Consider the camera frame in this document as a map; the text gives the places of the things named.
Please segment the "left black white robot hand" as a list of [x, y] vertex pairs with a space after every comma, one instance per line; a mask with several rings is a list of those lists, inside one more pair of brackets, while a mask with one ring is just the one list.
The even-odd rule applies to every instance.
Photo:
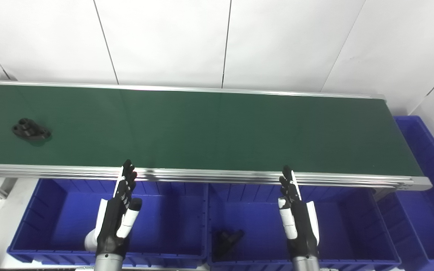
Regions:
[[125, 258], [129, 234], [142, 208], [143, 200], [132, 196], [137, 173], [127, 159], [119, 170], [113, 196], [106, 203], [102, 225], [97, 236], [96, 256], [116, 254]]

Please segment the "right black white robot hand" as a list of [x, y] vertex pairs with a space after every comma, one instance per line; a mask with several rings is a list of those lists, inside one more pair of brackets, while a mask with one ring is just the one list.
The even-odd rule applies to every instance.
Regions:
[[282, 196], [278, 199], [278, 208], [290, 258], [318, 258], [320, 233], [315, 203], [303, 201], [290, 166], [284, 165], [279, 182]]

